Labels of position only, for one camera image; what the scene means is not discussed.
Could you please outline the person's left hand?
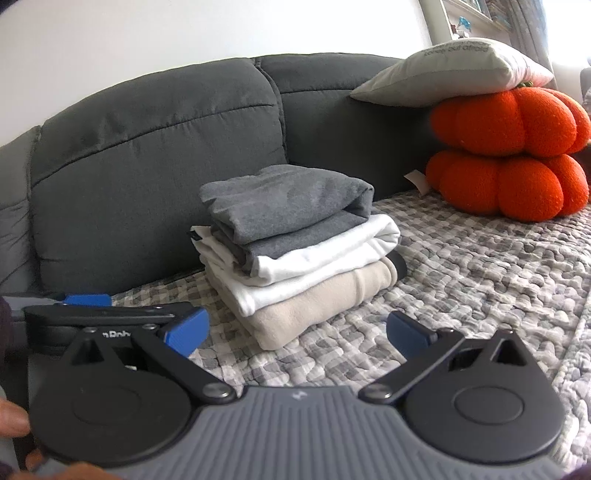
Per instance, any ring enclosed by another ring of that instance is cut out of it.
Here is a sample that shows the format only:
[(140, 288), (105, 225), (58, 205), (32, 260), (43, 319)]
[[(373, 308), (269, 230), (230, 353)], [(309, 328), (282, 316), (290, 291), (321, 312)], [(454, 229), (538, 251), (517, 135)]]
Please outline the person's left hand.
[[(4, 398), (0, 405), (0, 432), (2, 438), (9, 439), (23, 438), (31, 432), (28, 413)], [(42, 461), (41, 452), (32, 450), (25, 458), (26, 470), (33, 472)]]

